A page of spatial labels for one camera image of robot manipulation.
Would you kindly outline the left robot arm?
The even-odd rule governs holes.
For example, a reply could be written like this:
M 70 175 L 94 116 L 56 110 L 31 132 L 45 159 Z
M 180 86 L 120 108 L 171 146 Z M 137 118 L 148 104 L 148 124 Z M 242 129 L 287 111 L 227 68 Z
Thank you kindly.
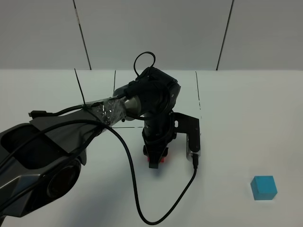
M 87 162 L 95 137 L 123 120 L 144 121 L 144 155 L 157 168 L 174 132 L 177 80 L 155 67 L 112 97 L 57 113 L 33 111 L 29 123 L 0 134 L 0 215 L 22 217 L 64 196 Z

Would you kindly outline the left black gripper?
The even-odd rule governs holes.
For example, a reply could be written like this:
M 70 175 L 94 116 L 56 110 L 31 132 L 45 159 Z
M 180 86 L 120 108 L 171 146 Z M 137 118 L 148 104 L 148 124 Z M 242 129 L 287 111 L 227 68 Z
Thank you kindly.
M 148 152 L 155 150 L 160 153 L 160 149 L 164 147 L 161 156 L 167 156 L 168 144 L 176 138 L 173 120 L 174 112 L 170 111 L 160 118 L 144 122 L 142 132 L 144 141 L 143 154 L 148 156 L 149 168 L 159 168 L 159 155 L 156 153 L 149 154 Z

